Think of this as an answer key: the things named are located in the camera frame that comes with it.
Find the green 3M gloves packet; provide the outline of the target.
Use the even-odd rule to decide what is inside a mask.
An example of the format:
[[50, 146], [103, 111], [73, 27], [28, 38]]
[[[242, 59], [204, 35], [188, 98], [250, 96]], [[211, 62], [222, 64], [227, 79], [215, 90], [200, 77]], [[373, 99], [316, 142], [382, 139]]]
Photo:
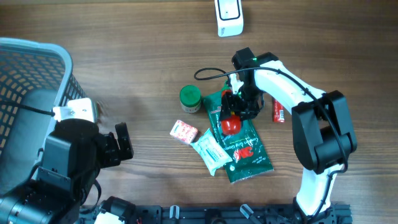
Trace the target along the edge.
[[231, 162], [224, 165], [228, 179], [232, 184], [274, 170], [252, 121], [243, 121], [238, 134], [223, 134], [219, 121], [221, 111], [220, 91], [203, 97], [203, 106], [208, 114], [211, 130], [216, 141], [232, 158]]

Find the teal wet wipes pack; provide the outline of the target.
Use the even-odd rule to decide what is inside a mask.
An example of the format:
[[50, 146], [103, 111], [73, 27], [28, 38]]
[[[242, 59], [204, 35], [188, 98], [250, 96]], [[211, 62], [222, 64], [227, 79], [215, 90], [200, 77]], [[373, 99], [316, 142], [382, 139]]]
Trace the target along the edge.
[[220, 167], [233, 161], [231, 156], [219, 145], [210, 128], [198, 141], [190, 145], [201, 156], [211, 176], [214, 176]]

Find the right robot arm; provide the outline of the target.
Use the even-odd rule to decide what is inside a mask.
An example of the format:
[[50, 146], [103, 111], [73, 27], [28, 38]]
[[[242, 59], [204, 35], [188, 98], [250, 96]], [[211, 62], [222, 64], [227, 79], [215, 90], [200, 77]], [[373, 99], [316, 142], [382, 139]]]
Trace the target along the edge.
[[231, 59], [228, 87], [221, 97], [221, 130], [240, 132], [243, 121], [262, 110], [259, 100], [268, 93], [292, 116], [294, 151], [303, 165], [295, 204], [306, 223], [326, 217], [335, 177], [348, 170], [348, 158], [358, 146], [345, 96], [325, 92], [288, 71], [274, 54], [256, 56], [246, 47]]

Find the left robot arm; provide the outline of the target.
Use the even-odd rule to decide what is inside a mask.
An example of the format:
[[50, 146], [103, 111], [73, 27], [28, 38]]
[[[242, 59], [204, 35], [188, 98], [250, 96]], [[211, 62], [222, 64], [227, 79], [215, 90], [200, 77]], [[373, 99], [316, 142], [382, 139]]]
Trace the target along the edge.
[[132, 159], [126, 123], [101, 134], [97, 124], [65, 119], [47, 136], [28, 178], [1, 197], [1, 223], [75, 223], [101, 169]]

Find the green lid small jar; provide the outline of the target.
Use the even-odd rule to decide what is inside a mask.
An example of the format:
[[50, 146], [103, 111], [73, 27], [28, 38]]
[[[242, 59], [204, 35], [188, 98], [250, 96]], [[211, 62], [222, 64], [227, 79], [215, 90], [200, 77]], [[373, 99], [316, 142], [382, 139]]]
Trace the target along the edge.
[[195, 113], [201, 107], [201, 91], [195, 85], [184, 86], [180, 90], [180, 103], [186, 113]]

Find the red white small box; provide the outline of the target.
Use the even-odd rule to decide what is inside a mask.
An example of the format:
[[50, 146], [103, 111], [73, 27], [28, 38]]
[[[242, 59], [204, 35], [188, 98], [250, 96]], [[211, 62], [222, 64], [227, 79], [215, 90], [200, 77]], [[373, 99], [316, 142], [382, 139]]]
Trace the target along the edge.
[[198, 129], [184, 123], [181, 120], [177, 120], [170, 131], [170, 135], [183, 142], [184, 144], [191, 144], [198, 134]]

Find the red tube with green cap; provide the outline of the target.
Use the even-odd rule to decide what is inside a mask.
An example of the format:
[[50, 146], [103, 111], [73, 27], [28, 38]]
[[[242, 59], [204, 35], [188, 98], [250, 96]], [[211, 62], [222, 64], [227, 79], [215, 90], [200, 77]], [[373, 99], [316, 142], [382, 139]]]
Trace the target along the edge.
[[284, 123], [284, 107], [275, 98], [272, 99], [273, 102], [273, 122]]

